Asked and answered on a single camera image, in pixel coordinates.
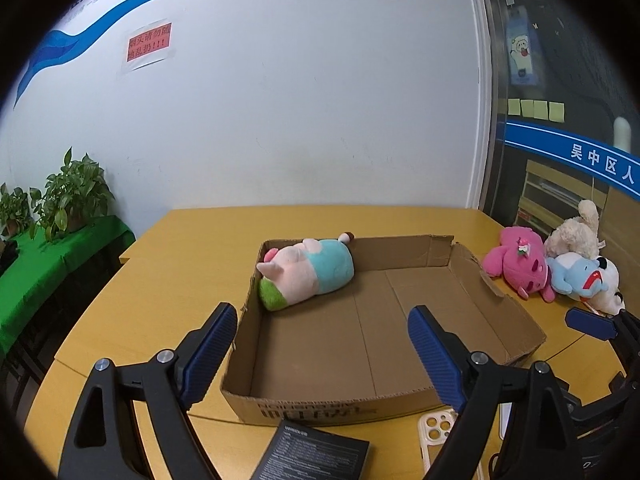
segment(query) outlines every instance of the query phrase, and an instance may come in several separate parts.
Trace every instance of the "green plant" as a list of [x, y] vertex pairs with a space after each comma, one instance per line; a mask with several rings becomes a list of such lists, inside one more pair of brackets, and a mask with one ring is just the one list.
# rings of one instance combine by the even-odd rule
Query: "green plant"
[[9, 235], [21, 233], [33, 223], [27, 194], [19, 187], [12, 193], [6, 184], [0, 186], [0, 226], [6, 226]]
[[[40, 218], [37, 224], [45, 230], [45, 238], [52, 241], [56, 235], [76, 230], [85, 222], [108, 211], [114, 196], [104, 180], [104, 170], [85, 154], [82, 160], [71, 160], [71, 148], [65, 154], [60, 173], [50, 174], [44, 195], [31, 188], [31, 206]], [[30, 228], [35, 236], [35, 225]]]

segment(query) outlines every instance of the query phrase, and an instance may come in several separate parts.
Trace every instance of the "blue banner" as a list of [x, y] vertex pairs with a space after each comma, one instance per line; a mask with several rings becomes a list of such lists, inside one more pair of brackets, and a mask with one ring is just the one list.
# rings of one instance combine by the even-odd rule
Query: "blue banner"
[[597, 140], [538, 124], [507, 121], [507, 146], [573, 166], [640, 200], [640, 159]]

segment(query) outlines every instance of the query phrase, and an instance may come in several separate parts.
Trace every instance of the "green table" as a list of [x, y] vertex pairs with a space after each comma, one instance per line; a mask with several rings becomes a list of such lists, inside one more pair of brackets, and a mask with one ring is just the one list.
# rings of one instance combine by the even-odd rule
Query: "green table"
[[120, 238], [123, 250], [135, 241], [115, 216], [95, 219], [79, 231], [47, 243], [44, 230], [35, 239], [17, 235], [19, 256], [0, 276], [0, 350], [6, 354], [22, 329], [66, 276]]

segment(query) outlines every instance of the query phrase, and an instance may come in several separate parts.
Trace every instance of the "metal screw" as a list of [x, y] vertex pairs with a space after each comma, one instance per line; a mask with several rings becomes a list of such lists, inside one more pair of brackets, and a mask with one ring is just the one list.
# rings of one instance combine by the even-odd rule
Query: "metal screw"
[[536, 371], [539, 374], [548, 374], [549, 370], [551, 370], [551, 368], [549, 367], [548, 364], [546, 364], [544, 361], [538, 361], [536, 362], [533, 367], [536, 369]]
[[485, 365], [489, 362], [489, 357], [484, 352], [473, 352], [471, 354], [471, 360], [477, 365]]
[[159, 363], [168, 363], [174, 358], [174, 353], [171, 350], [161, 350], [158, 352], [156, 359]]
[[99, 372], [106, 370], [108, 367], [109, 367], [109, 360], [105, 357], [103, 357], [102, 359], [98, 359], [94, 365], [94, 368]]

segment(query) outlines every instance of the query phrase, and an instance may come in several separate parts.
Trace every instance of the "red paper sign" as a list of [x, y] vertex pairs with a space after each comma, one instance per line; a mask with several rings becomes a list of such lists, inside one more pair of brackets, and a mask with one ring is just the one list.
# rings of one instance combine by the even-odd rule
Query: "red paper sign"
[[167, 25], [152, 28], [137, 35], [135, 38], [131, 38], [127, 51], [127, 61], [132, 61], [150, 52], [168, 47], [170, 37], [171, 23], [167, 23]]

